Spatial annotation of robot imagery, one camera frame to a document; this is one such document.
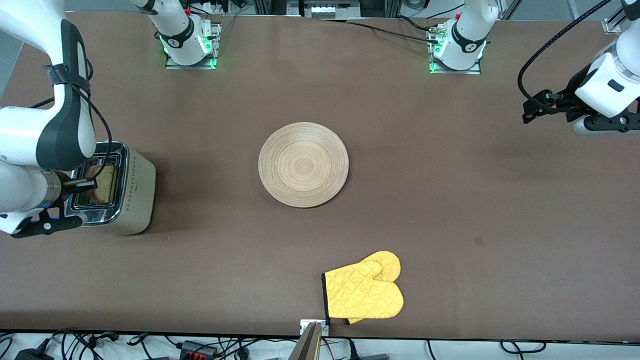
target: wooden plate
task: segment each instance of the wooden plate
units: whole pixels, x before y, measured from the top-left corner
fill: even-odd
[[[258,172],[278,201],[311,208],[340,191],[349,172],[349,156],[333,131],[312,122],[297,122],[269,136],[260,151]]]

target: black cable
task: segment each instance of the black cable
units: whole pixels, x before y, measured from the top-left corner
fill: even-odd
[[[351,24],[351,25],[357,25],[357,26],[363,26],[365,28],[381,31],[383,33],[391,34],[391,35],[394,35],[394,36],[397,36],[397,37],[409,38],[409,39],[412,39],[412,40],[418,40],[418,41],[422,41],[422,42],[428,42],[430,44],[437,44],[438,43],[436,40],[430,40],[430,39],[426,39],[426,38],[419,38],[419,37],[413,37],[411,35],[400,34],[400,33],[396,33],[395,31],[390,31],[390,30],[386,30],[386,29],[377,28],[375,26],[371,26],[371,25],[367,25],[367,24],[361,24],[359,22],[344,21],[344,23],[345,24]]]
[[[420,29],[422,31],[429,31],[429,28],[425,28],[424,26],[420,26],[418,24],[416,24],[413,20],[411,20],[410,18],[404,16],[404,15],[398,15],[396,16],[397,19],[403,19],[403,20],[407,20],[409,22],[409,24],[411,24],[411,26],[413,26],[416,29]]]
[[[591,14],[595,13],[596,11],[601,9],[603,6],[605,6],[609,2],[611,2],[611,0],[602,0],[596,6],[590,8],[589,10],[587,10],[587,12],[583,13],[582,15],[580,15],[580,17],[578,17],[577,19],[572,21],[571,24],[565,26],[564,29],[560,30],[559,33],[557,33],[554,37],[552,37],[540,49],[538,49],[538,51],[536,51],[536,53],[533,54],[533,56],[531,56],[531,58],[529,58],[529,60],[527,60],[527,62],[524,65],[522,65],[522,69],[520,69],[520,72],[518,73],[518,89],[520,89],[520,92],[522,92],[522,95],[526,96],[526,98],[528,100],[535,102],[540,108],[542,108],[544,110],[547,110],[551,114],[555,114],[555,113],[575,113],[576,112],[575,110],[571,110],[571,109],[554,109],[554,108],[552,108],[550,106],[547,106],[547,105],[543,104],[542,102],[539,102],[537,99],[535,99],[533,96],[531,96],[525,90],[524,85],[522,84],[522,77],[524,76],[525,71],[527,71],[529,66],[531,66],[533,61],[535,61],[540,56],[540,54],[542,54],[542,52],[547,50],[547,48],[549,48],[554,42],[556,42],[564,34],[569,32],[569,30],[573,29],[577,24],[580,24],[584,19],[586,19],[589,16],[591,16]]]
[[[177,346],[178,346],[178,343],[174,343],[173,341],[171,341],[171,339],[170,339],[167,335],[164,335],[164,338],[165,338],[167,341],[169,341],[173,346],[175,346],[175,347],[177,347]]]
[[[5,341],[9,341],[9,344],[6,345],[6,348],[4,348],[4,351],[2,351],[2,354],[0,354],[0,359],[2,359],[6,355],[6,352],[9,351],[9,348],[11,347],[11,345],[13,345],[13,338],[4,338],[0,340],[0,344],[4,343]]]
[[[147,346],[145,345],[145,341],[141,341],[140,345],[142,345],[142,350],[145,351],[145,354],[147,355],[147,358],[149,358],[149,360],[154,360],[153,357],[151,357],[151,355],[149,354],[149,350],[147,350]]]
[[[102,356],[100,356],[100,354],[98,354],[94,349],[92,349],[92,347],[89,345],[89,343],[84,339],[84,336],[80,336],[78,333],[76,333],[74,331],[70,331],[70,333],[73,334],[73,336],[75,336],[76,339],[84,346],[82,351],[80,351],[80,357],[78,359],[82,359],[82,355],[83,355],[84,351],[86,349],[89,349],[89,351],[93,354],[93,358],[94,359],[104,360],[104,358]]]
[[[516,351],[509,350],[506,347],[504,347],[504,343],[505,342],[511,343],[513,345],[513,347],[516,348]],[[537,348],[535,350],[522,350],[522,349],[520,349],[518,344],[516,344],[515,341],[503,339],[503,340],[500,340],[500,348],[502,349],[502,351],[506,352],[507,354],[518,355],[518,356],[520,356],[520,360],[524,360],[524,354],[536,354],[538,352],[543,352],[547,348],[547,343],[542,343],[542,347],[541,348]]]
[[[46,338],[46,339],[42,340],[40,345],[38,345],[38,347],[36,348],[35,353],[38,354],[38,355],[44,354],[47,351],[47,345],[49,345],[50,341],[51,341],[51,338]]]
[[[239,350],[237,353],[234,354],[234,359],[249,360],[249,350],[247,350],[246,348]]]
[[[242,347],[242,339],[238,339],[236,340],[235,343],[231,344],[232,339],[229,339],[229,341],[227,342],[227,347],[220,353],[220,355],[218,355],[218,357],[224,359],[227,357],[227,352],[229,351],[229,349],[233,348],[234,346],[240,344],[240,346]]]
[[[264,341],[268,341],[270,343],[281,343],[283,341],[291,341],[293,343],[298,343],[298,340],[293,340],[293,339],[279,339],[279,340],[273,340],[273,339],[263,339]],[[337,341],[329,341],[329,344],[337,344]]]
[[[67,339],[68,331],[65,329],[65,333],[62,336],[62,342],[60,343],[60,354],[62,355],[63,360],[67,360],[67,355],[65,353],[65,340]]]
[[[456,6],[455,8],[451,8],[451,9],[449,9],[449,10],[445,11],[445,12],[441,12],[441,13],[437,13],[437,14],[434,14],[434,15],[429,16],[429,17],[425,17],[425,19],[433,19],[433,18],[434,18],[434,17],[436,17],[436,16],[442,15],[442,14],[444,14],[444,13],[452,12],[452,11],[453,11],[453,10],[455,10],[455,9],[461,8],[461,7],[462,7],[462,6],[464,6],[464,5],[465,5],[465,3],[462,3],[462,4],[458,5],[458,6]]]
[[[351,348],[351,357],[349,360],[360,360],[360,356],[358,355],[358,350],[356,349],[356,345],[353,343],[353,340],[347,339],[349,341],[349,347]]]
[[[69,355],[69,360],[73,360],[78,345],[80,345],[80,341],[78,341],[78,339],[74,339],[71,345],[69,345],[69,347],[71,348],[71,353],[69,353],[69,350],[67,350],[67,352],[65,352],[65,357]]]
[[[50,97],[50,98],[48,98],[47,100],[40,101],[40,102],[38,102],[38,103],[36,103],[36,104],[31,105],[31,106],[30,106],[30,108],[31,108],[31,109],[37,109],[37,108],[40,108],[40,107],[42,107],[42,106],[45,106],[46,104],[49,104],[50,102],[53,102],[53,100],[54,100],[54,98],[53,98],[53,97]]]
[[[427,340],[427,347],[429,347],[429,355],[431,355],[431,360],[436,360],[436,356],[433,355],[433,349],[431,348],[430,340]]]
[[[89,81],[93,77],[93,64],[91,64],[89,59],[86,59],[86,64],[89,66],[89,74],[86,76],[86,80]]]
[[[111,129],[109,128],[109,124],[107,124],[107,120],[105,120],[102,114],[100,113],[100,110],[98,110],[98,108],[96,108],[95,105],[91,102],[89,97],[81,91],[80,86],[72,84],[71,88],[74,89],[80,95],[80,97],[82,97],[87,102],[87,104],[89,104],[89,107],[93,110],[93,112],[95,112],[95,114],[98,115],[98,118],[100,118],[100,121],[104,126],[104,130],[107,132],[107,151],[105,152],[104,161],[102,162],[100,169],[98,169],[95,175],[87,179],[88,181],[94,181],[96,180],[96,178],[98,178],[98,175],[100,175],[100,173],[104,170],[104,167],[107,165],[107,162],[109,160],[109,154],[111,153],[111,143],[113,142],[113,138],[111,137]]]

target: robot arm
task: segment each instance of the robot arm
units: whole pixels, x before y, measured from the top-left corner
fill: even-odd
[[[90,96],[84,44],[65,18],[63,1],[0,0],[0,29],[42,50],[52,63],[47,68],[51,108],[0,108],[0,230],[18,236],[34,227],[32,218],[42,218],[45,209],[61,201],[68,178],[53,170],[72,170],[93,155],[95,133],[88,104],[79,95]],[[41,233],[82,221],[61,215],[46,224]]]
[[[640,97],[640,0],[622,0],[631,27],[598,52],[558,94],[543,90],[524,103],[523,120],[564,110],[580,134],[640,133],[640,114],[628,107]]]
[[[446,41],[434,57],[454,70],[471,68],[482,55],[499,13],[496,0],[467,0],[460,17],[444,24]]]
[[[131,0],[149,16],[167,55],[178,65],[198,63],[211,53],[211,21],[187,15],[179,0]]]
[[[211,22],[187,15],[179,0],[131,1],[151,18],[175,63],[194,65],[212,52]],[[64,201],[96,183],[61,171],[95,152],[82,37],[65,17],[64,0],[0,0],[0,29],[50,57],[45,68],[54,92],[47,110],[0,108],[0,231],[20,238],[79,227],[85,219],[66,216]],[[49,216],[51,208],[58,218]]]
[[[60,65],[49,73],[62,77],[61,82],[87,83],[84,43],[65,18],[63,1],[0,0],[0,29],[49,55],[53,65]],[[0,109],[0,160],[72,170],[93,155],[95,133],[88,104],[72,87],[70,83],[53,85],[54,105],[48,110]]]

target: brown tabletop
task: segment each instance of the brown tabletop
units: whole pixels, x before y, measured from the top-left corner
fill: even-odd
[[[239,17],[218,69],[164,70],[146,16],[69,18],[94,103],[157,166],[154,217],[128,238],[0,235],[0,327],[297,334],[324,315],[321,273],[390,250],[404,309],[333,335],[640,341],[640,138],[521,120],[518,70],[563,23],[498,22],[483,74],[456,76],[429,74],[421,43],[293,17]],[[577,26],[527,88],[564,88],[612,39]],[[48,63],[26,47],[1,104],[50,96]],[[312,209],[257,171],[266,138],[299,121],[335,131],[351,163]]]

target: yellow oven mitt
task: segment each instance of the yellow oven mitt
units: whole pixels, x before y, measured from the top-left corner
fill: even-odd
[[[327,318],[345,318],[348,323],[392,318],[404,305],[402,293],[393,283],[399,275],[400,260],[389,251],[326,272],[322,279]]]

